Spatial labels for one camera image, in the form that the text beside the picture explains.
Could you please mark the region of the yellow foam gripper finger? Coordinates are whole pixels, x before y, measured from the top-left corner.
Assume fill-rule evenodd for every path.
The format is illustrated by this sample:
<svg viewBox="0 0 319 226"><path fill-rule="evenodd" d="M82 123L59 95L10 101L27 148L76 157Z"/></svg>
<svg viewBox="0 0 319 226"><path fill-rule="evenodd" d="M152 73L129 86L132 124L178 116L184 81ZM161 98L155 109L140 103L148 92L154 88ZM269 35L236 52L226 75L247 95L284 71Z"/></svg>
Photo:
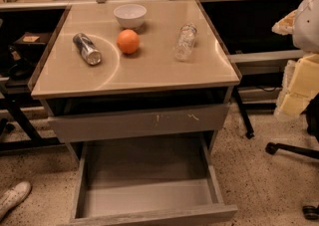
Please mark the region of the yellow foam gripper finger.
<svg viewBox="0 0 319 226"><path fill-rule="evenodd" d="M318 94L319 55L308 54L298 61L289 60L284 69L274 116L278 120L296 119Z"/></svg>
<svg viewBox="0 0 319 226"><path fill-rule="evenodd" d="M272 32L282 36L292 35L294 30L295 15L296 10L293 10L288 15L280 19L271 28Z"/></svg>

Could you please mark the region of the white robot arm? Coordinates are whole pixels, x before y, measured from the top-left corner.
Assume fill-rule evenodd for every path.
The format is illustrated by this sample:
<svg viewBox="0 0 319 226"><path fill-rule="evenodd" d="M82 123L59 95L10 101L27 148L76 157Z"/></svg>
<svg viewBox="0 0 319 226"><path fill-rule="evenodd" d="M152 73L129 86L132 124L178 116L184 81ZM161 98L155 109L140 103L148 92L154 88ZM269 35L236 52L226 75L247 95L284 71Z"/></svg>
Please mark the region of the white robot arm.
<svg viewBox="0 0 319 226"><path fill-rule="evenodd" d="M276 102L275 117L289 121L298 118L319 94L319 0L303 0L272 31L291 35L293 45L305 53L298 61L288 61Z"/></svg>

